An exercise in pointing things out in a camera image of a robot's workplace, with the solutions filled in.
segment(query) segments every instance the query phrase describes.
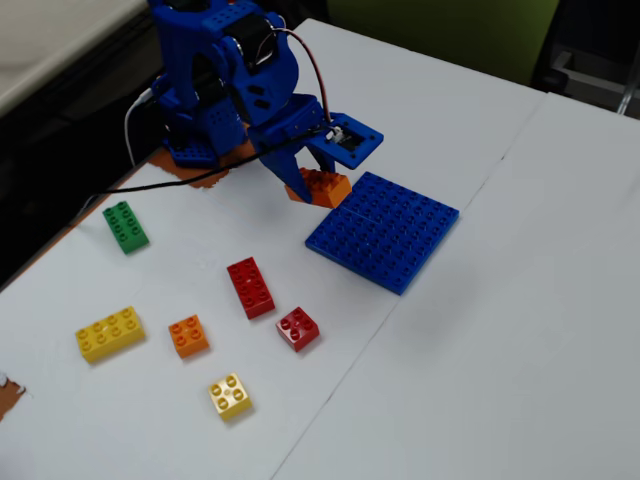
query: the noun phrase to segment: blue lego baseplate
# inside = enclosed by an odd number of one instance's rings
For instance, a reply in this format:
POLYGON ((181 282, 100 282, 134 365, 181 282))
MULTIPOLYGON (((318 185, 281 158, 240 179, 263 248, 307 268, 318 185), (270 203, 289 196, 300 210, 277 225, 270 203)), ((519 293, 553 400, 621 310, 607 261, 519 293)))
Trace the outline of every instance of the blue lego baseplate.
POLYGON ((402 295, 460 212, 366 172, 305 244, 402 295))

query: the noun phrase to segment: wire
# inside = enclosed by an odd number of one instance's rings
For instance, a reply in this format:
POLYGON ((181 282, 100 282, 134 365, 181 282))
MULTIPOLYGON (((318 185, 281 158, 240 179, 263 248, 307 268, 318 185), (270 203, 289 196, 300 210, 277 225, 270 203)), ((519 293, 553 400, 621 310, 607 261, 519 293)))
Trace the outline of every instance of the wire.
POLYGON ((174 182, 164 182, 164 183, 154 183, 151 185, 142 185, 140 187, 129 187, 129 188, 118 188, 118 189, 110 189, 110 190, 102 190, 100 192, 96 192, 94 194, 92 194, 89 198, 87 198, 87 201, 84 202, 84 205, 82 206, 82 208, 80 209, 80 211, 76 214, 75 218, 78 218, 80 215, 82 215, 82 213, 87 209, 87 207, 89 206, 89 204, 91 203, 91 201, 96 198, 99 195, 113 195, 113 194, 118 194, 118 193, 133 193, 133 192, 143 192, 146 190, 155 190, 158 188, 165 188, 165 187, 179 187, 182 185, 189 185, 190 183, 195 183, 195 182, 199 182, 200 180, 204 180, 205 178, 209 178, 213 175, 218 175, 219 173, 223 173, 226 172, 228 170, 231 170, 232 168, 237 168, 240 167, 246 163, 249 162, 253 162, 254 160, 257 160, 258 158, 260 158, 262 155, 268 155, 270 153, 273 153, 277 150, 280 150, 284 147, 287 147, 293 143, 299 142, 300 140, 304 140, 306 138, 311 138, 315 135, 317 135, 318 133, 323 132, 324 130, 326 130, 326 128, 316 128, 316 129, 312 129, 312 130, 308 130, 307 132, 301 134, 301 135, 297 135, 295 137, 291 137, 288 140, 285 140, 283 142, 277 143, 271 147, 268 147, 266 149, 264 149, 261 152, 257 152, 254 153, 253 155, 240 160, 232 165, 228 165, 226 167, 219 167, 219 168, 215 168, 213 170, 210 170, 208 172, 205 172, 201 175, 197 175, 195 177, 192 178, 187 178, 186 180, 176 180, 174 182))
POLYGON ((131 165, 133 167, 136 166, 136 161, 133 158, 133 151, 131 150, 131 141, 129 140, 129 118, 133 111, 138 108, 140 105, 148 102, 153 98, 153 92, 150 88, 147 88, 144 92, 140 94, 140 96, 136 99, 133 104, 127 110, 126 115, 124 116, 124 141, 127 144, 127 152, 129 152, 129 160, 131 161, 131 165))
POLYGON ((282 32, 282 33, 286 33, 287 35, 291 35, 293 38, 295 38, 300 45, 302 45, 302 48, 304 48, 304 50, 307 52, 307 55, 309 56, 309 60, 311 60, 311 64, 313 65, 313 69, 316 72, 316 77, 318 78, 318 85, 320 86, 320 94, 322 95, 322 109, 324 110, 324 118, 327 121, 327 123, 330 125, 331 124, 331 113, 329 110, 329 102, 327 101, 327 91, 324 88, 324 81, 322 80, 322 74, 320 73, 320 68, 318 67, 318 64, 316 63, 316 59, 313 56, 313 53, 311 52, 311 49, 307 46, 306 43, 304 43, 304 40, 302 40, 302 37, 300 37, 300 35, 298 35, 296 32, 294 32, 293 30, 290 30, 288 28, 274 28, 272 29, 272 31, 269 33, 269 35, 267 35, 265 37, 264 40, 262 40, 262 42, 260 43, 260 46, 258 47, 258 53, 256 54, 256 63, 258 61, 258 59, 260 58, 260 52, 262 51, 262 47, 264 47, 264 44, 267 42, 267 40, 269 40, 269 38, 271 38, 271 35, 275 35, 276 32, 282 32))

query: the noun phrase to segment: gold lego brick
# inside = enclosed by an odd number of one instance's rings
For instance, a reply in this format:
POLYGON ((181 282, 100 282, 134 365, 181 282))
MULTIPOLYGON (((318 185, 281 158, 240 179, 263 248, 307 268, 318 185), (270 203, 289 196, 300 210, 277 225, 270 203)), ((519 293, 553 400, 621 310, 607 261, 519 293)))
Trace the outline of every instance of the gold lego brick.
POLYGON ((235 373, 211 385, 209 395, 224 421, 251 407, 251 399, 235 373))

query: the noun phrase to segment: red lego brick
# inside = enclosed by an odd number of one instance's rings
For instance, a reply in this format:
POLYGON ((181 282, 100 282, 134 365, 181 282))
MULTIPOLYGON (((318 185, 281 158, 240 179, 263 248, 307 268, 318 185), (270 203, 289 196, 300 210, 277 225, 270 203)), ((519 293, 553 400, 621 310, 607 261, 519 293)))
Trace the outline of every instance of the red lego brick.
POLYGON ((320 335, 318 325, 300 307, 276 323, 278 332, 296 352, 320 335))
POLYGON ((249 320, 276 308, 253 257, 227 268, 249 320))

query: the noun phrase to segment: red wire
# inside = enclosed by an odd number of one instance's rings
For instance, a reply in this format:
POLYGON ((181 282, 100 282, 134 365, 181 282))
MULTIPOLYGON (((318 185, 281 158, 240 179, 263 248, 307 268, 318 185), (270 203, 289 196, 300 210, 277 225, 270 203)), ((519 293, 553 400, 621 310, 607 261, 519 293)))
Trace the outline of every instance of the red wire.
MULTIPOLYGON (((311 52, 311 49, 307 46, 306 43, 304 43, 304 40, 302 40, 300 35, 298 35, 293 30, 289 30, 288 28, 274 28, 273 31, 274 32, 283 32, 283 33, 286 33, 287 35, 291 35, 293 38, 295 38, 300 43, 300 45, 302 45, 302 48, 304 48, 305 51, 307 52, 307 55, 309 56, 309 60, 311 60, 311 64, 313 65, 313 69, 316 72, 316 77, 318 77, 318 84, 320 85, 320 94, 322 95, 322 108, 324 110, 324 118, 325 118, 325 120, 327 121, 328 124, 331 124, 331 113, 329 111, 329 102, 327 101, 327 91, 324 88, 324 81, 322 80, 322 74, 320 73, 320 68, 318 68, 318 64, 316 63, 316 59, 313 56, 313 53, 311 52)), ((271 35, 272 35, 272 33, 270 33, 267 36, 267 38, 265 38, 262 41, 262 43, 260 44, 260 47, 258 48, 257 57, 260 56, 260 52, 262 51, 262 47, 264 46, 264 43, 269 39, 269 37, 271 35)))

